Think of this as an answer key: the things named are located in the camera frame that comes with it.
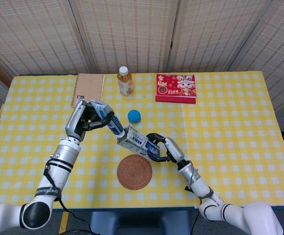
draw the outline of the plastic bottle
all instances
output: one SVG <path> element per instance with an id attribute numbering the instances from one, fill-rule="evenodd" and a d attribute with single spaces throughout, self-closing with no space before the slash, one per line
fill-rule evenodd
<path id="1" fill-rule="evenodd" d="M 117 79 L 120 93 L 125 96 L 130 95 L 133 92 L 133 81 L 132 75 L 129 73 L 129 70 L 126 66 L 121 66 L 119 68 Z"/>

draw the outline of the yellow checkered tablecloth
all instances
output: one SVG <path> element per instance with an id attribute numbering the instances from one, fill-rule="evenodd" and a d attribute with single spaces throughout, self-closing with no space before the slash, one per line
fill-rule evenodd
<path id="1" fill-rule="evenodd" d="M 155 102 L 156 74 L 133 74 L 134 92 L 118 91 L 115 74 L 105 76 L 102 100 L 123 126 L 127 113 L 142 115 L 134 126 L 172 137 L 201 176 L 230 203 L 264 200 L 284 205 L 284 143 L 261 72 L 194 73 L 197 104 Z M 60 139 L 76 76 L 19 76 L 9 90 L 0 120 L 0 202 L 33 199 L 45 162 Z M 117 166 L 131 154 L 116 145 L 107 128 L 88 132 L 63 190 L 69 208 L 188 207 L 198 199 L 176 165 L 151 162 L 153 176 L 131 191 L 117 180 Z"/>

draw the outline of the brown coaster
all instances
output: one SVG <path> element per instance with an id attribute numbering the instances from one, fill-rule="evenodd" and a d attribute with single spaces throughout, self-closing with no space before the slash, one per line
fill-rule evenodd
<path id="1" fill-rule="evenodd" d="M 118 165 L 117 177 L 122 186 L 131 190 L 144 188 L 152 178 L 152 166 L 144 157 L 132 154 Z"/>

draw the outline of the white bottle cap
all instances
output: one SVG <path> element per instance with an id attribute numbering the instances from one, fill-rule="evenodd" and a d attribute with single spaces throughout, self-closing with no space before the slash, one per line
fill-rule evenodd
<path id="1" fill-rule="evenodd" d="M 121 76 L 126 76 L 128 75 L 129 71 L 128 71 L 128 68 L 126 66 L 121 66 L 120 69 L 119 69 L 119 74 Z"/>

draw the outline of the spiral notebook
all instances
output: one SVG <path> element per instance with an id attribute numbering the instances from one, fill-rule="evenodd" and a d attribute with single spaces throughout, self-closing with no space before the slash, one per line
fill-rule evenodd
<path id="1" fill-rule="evenodd" d="M 71 106 L 75 107 L 80 99 L 90 101 L 91 99 L 101 100 L 104 87 L 103 74 L 79 73 L 75 82 Z"/>

